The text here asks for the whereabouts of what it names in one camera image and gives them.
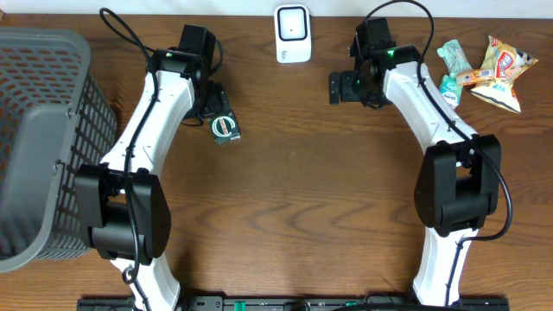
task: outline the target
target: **wood grain surface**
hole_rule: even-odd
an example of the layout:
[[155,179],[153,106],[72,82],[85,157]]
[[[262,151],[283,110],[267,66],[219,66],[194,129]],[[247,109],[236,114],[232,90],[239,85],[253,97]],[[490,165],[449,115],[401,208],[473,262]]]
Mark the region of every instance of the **wood grain surface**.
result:
[[[184,23],[223,43],[217,81],[228,91],[243,138],[216,146],[207,127],[181,127],[162,175],[173,215],[168,253],[176,277],[227,295],[364,295],[405,291],[423,250],[413,189],[423,153],[393,106],[328,104],[327,77],[351,70],[359,18],[312,19],[313,55],[275,57],[272,18],[125,16],[154,48],[178,43]],[[390,18],[399,45],[427,40],[427,19]],[[141,96],[144,59],[98,16],[4,16],[2,26],[73,29],[90,43],[92,73],[118,115],[119,130]],[[539,59],[515,83],[522,114],[467,91],[458,113],[503,147],[502,171],[515,217],[499,241],[471,245],[463,295],[506,295],[512,310],[553,309],[553,33],[551,21],[437,19],[426,59],[436,84],[447,72],[435,50],[458,39],[480,67],[487,35]],[[496,232],[497,212],[480,234]],[[119,273],[93,251],[68,261],[35,261],[0,276],[1,310],[74,310],[83,296],[128,295]]]

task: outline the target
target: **laundry basket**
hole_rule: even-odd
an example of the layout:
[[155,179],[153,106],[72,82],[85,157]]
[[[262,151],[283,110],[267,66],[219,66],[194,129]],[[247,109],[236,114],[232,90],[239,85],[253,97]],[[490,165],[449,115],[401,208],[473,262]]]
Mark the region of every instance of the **laundry basket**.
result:
[[74,32],[0,28],[0,272],[87,252],[74,178],[117,126],[90,64]]

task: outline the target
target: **chip bag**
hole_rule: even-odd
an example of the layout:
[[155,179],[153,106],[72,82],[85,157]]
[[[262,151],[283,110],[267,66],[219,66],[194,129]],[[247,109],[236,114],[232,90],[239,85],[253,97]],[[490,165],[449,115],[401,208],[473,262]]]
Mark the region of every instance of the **chip bag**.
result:
[[490,104],[520,113],[520,103],[512,85],[521,73],[537,63],[537,59],[496,38],[488,38],[490,44],[481,69],[492,69],[494,77],[477,83],[470,92]]

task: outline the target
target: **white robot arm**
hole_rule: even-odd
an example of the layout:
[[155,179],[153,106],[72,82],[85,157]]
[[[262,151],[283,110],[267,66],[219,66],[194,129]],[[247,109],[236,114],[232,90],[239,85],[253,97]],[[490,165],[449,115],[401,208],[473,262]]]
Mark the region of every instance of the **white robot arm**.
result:
[[[450,128],[444,116],[485,150],[497,167],[499,142],[494,136],[479,137],[465,124],[432,83],[426,65],[421,64],[420,74],[428,94],[423,90],[417,71],[420,54],[412,46],[396,47],[385,18],[365,19],[356,28],[350,56],[355,57],[355,71],[331,74],[330,102],[360,101],[375,109],[394,104],[415,134],[424,153],[415,206],[426,228],[413,292],[423,305],[451,305],[460,298],[458,286],[470,242],[465,241],[459,248],[450,282],[457,245],[462,238],[475,237],[486,216],[495,211],[498,182],[489,167],[482,165],[472,145]],[[458,178],[458,167],[471,168],[470,176]]]
[[[422,88],[418,85],[416,61],[396,65],[395,69],[388,70],[384,79],[385,96],[399,109],[407,124],[413,130],[423,152],[428,147],[436,146],[439,142],[461,143],[463,138],[451,130],[438,111],[429,102]],[[428,68],[422,65],[421,72],[426,80],[426,86],[434,97],[434,101],[442,108],[451,120],[455,120],[457,127],[467,136],[473,136],[476,131],[466,125],[454,112],[452,107],[439,93],[429,76]],[[441,237],[435,229],[425,227],[423,259],[418,274],[413,282],[416,298],[423,305],[443,306],[446,295],[446,286],[449,273],[454,261],[457,243],[463,237],[476,236],[478,230],[467,228],[451,232],[447,237]],[[468,252],[469,242],[459,256],[454,281],[449,292],[449,301],[459,300],[459,281],[463,263]]]
[[[180,73],[158,70],[156,74],[159,81],[158,100],[138,136],[133,152],[134,157],[130,160],[130,172],[137,172],[140,168],[148,169],[150,174],[161,177],[169,145],[173,141],[181,120],[192,109],[194,85],[191,79],[182,78]],[[129,145],[130,137],[148,108],[153,92],[154,84],[151,73],[148,73],[142,98],[129,124],[111,151],[101,161],[108,163],[109,169],[124,170],[125,150]],[[134,260],[121,257],[112,259],[111,262],[121,272],[134,265]],[[149,265],[142,264],[137,280],[143,295],[148,297],[148,304],[155,306],[154,310],[172,311],[175,309],[181,286],[171,274],[165,253],[159,258],[153,258]],[[130,287],[136,297],[135,307],[144,309],[146,302],[142,301],[136,284],[131,284]]]
[[217,105],[224,107],[220,94],[207,104],[213,89],[225,93],[222,86],[218,88],[208,81],[213,72],[215,42],[214,35],[206,29],[185,25],[178,48],[156,50],[151,61],[155,70],[146,74],[143,95],[123,135],[102,158],[100,166],[81,166],[75,179],[85,244],[97,249],[102,258],[111,260],[126,273],[135,264],[130,207],[110,202],[108,197],[124,191],[127,148],[149,109],[155,92],[152,79],[155,74],[157,101],[138,133],[128,167],[140,244],[140,269],[136,281],[130,285],[137,309],[173,311],[179,301],[181,286],[171,274],[164,253],[171,224],[159,179],[181,121],[200,112],[213,115],[218,113]]

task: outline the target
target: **black cable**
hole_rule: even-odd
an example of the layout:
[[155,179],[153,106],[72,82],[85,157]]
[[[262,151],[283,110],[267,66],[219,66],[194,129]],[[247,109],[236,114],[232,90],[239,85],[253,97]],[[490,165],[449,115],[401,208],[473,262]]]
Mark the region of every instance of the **black cable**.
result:
[[463,237],[459,240],[459,242],[457,242],[457,250],[455,252],[454,261],[453,261],[451,271],[450,271],[450,274],[449,274],[449,280],[448,280],[448,283],[446,284],[446,301],[445,302],[446,302],[446,306],[447,306],[449,304],[449,290],[451,289],[451,284],[453,283],[454,273],[455,273],[455,269],[457,267],[457,262],[459,261],[459,255],[461,254],[461,250],[463,249],[463,243],[465,243],[467,241],[493,241],[495,239],[503,237],[507,233],[507,231],[509,230],[509,227],[511,226],[511,222],[512,222],[511,192],[509,191],[509,188],[507,186],[507,183],[505,182],[505,179],[503,178],[503,175],[499,172],[499,169],[493,163],[492,159],[485,152],[482,151],[480,146],[478,146],[478,144],[476,144],[474,142],[474,140],[469,138],[465,133],[463,133],[461,130],[459,130],[457,128],[457,126],[455,126],[455,121],[452,121],[452,120],[449,119],[449,117],[442,110],[442,108],[436,103],[434,98],[432,98],[432,95],[430,94],[428,88],[424,84],[425,79],[423,79],[423,76],[421,74],[421,67],[422,67],[423,62],[424,62],[424,55],[426,55],[426,52],[429,49],[430,43],[432,42],[432,37],[434,36],[434,18],[432,18],[432,15],[428,11],[428,9],[426,9],[426,7],[424,7],[422,4],[420,4],[416,1],[412,1],[412,0],[392,0],[388,3],[381,4],[376,9],[372,10],[371,13],[369,13],[365,17],[365,20],[369,19],[372,16],[372,14],[374,14],[374,12],[382,9],[385,6],[393,4],[393,3],[411,3],[411,4],[414,4],[414,5],[418,6],[419,8],[421,8],[424,11],[424,13],[426,13],[428,18],[430,19],[431,30],[430,30],[429,40],[426,43],[426,47],[424,47],[423,53],[421,54],[421,58],[419,59],[419,61],[416,64],[416,75],[417,75],[417,78],[418,78],[418,84],[423,89],[424,94],[426,94],[426,96],[428,97],[430,103],[432,103],[432,105],[435,107],[435,109],[438,111],[438,113],[440,113],[440,116],[442,116],[444,121],[451,128],[451,130],[453,130],[460,137],[462,137],[466,142],[468,142],[468,144],[471,146],[471,148],[482,158],[482,160],[490,167],[490,169],[493,171],[493,173],[497,176],[499,184],[501,185],[501,189],[503,190],[503,193],[505,195],[505,202],[507,204],[507,217],[505,219],[505,224],[503,225],[503,228],[501,228],[501,230],[499,232],[497,232],[493,235],[490,235],[490,236],[485,236],[485,237]]
[[[134,44],[134,45],[136,45],[137,47],[140,47],[136,41],[132,40],[131,38],[129,38],[129,37],[126,36],[126,35],[121,34],[121,33],[119,32],[119,30],[115,29],[115,27],[113,27],[113,26],[107,21],[107,19],[105,19],[105,16],[104,16],[103,12],[108,12],[108,13],[109,13],[111,16],[113,16],[113,17],[115,17],[116,15],[115,15],[115,13],[113,13],[111,10],[109,10],[109,9],[107,9],[107,8],[102,8],[102,9],[100,9],[100,18],[102,19],[102,21],[104,21],[105,26],[109,27],[109,28],[111,29],[111,31],[113,31],[115,34],[117,34],[118,36],[120,36],[123,40],[127,41],[127,42],[130,43],[130,44]],[[149,50],[149,51],[152,52],[152,53],[155,52],[155,49],[153,49],[153,48],[147,47],[147,46],[145,46],[145,45],[143,45],[143,47],[144,47],[145,49]]]
[[413,304],[391,304],[391,303],[369,303],[363,305],[353,305],[341,308],[336,308],[332,311],[372,311],[372,310],[409,310],[409,311],[459,311],[459,308],[451,307],[435,307],[425,305],[413,305]]
[[138,276],[138,269],[140,268],[140,240],[138,237],[138,228],[137,228],[137,217],[135,215],[134,206],[132,205],[132,182],[130,180],[129,176],[129,169],[130,169],[130,159],[133,157],[132,151],[135,147],[135,144],[138,139],[138,135],[140,134],[140,131],[142,127],[144,127],[144,124],[146,123],[146,120],[148,119],[148,115],[151,113],[152,109],[154,108],[154,104],[157,101],[157,95],[158,95],[158,84],[157,84],[157,76],[155,68],[152,65],[152,60],[149,57],[148,51],[146,50],[146,47],[140,42],[140,39],[138,39],[138,36],[132,31],[132,29],[127,25],[117,14],[113,13],[111,10],[107,8],[100,9],[100,17],[102,20],[106,22],[106,25],[110,27],[110,29],[114,29],[110,26],[110,24],[105,20],[104,13],[109,14],[112,16],[116,21],[123,26],[127,32],[129,32],[130,36],[134,40],[134,44],[137,45],[140,50],[142,51],[144,57],[146,58],[146,63],[148,64],[148,70],[151,73],[152,79],[154,80],[154,94],[152,95],[152,99],[149,102],[149,106],[146,109],[146,112],[144,113],[142,119],[138,123],[137,128],[135,129],[135,132],[132,135],[132,138],[129,141],[129,146],[126,149],[125,157],[124,157],[124,172],[123,172],[123,178],[124,178],[124,191],[125,191],[125,198],[127,199],[127,204],[129,206],[129,219],[130,219],[130,227],[132,229],[132,237],[134,239],[134,259],[135,264],[134,267],[129,267],[123,271],[123,281],[126,284],[132,284],[137,280]]
[[149,307],[148,297],[146,297],[146,295],[142,291],[142,287],[140,286],[140,283],[138,282],[138,280],[135,281],[135,288],[137,289],[138,294],[142,298],[142,304],[144,305],[144,308],[146,309],[144,311],[151,311],[151,308]]

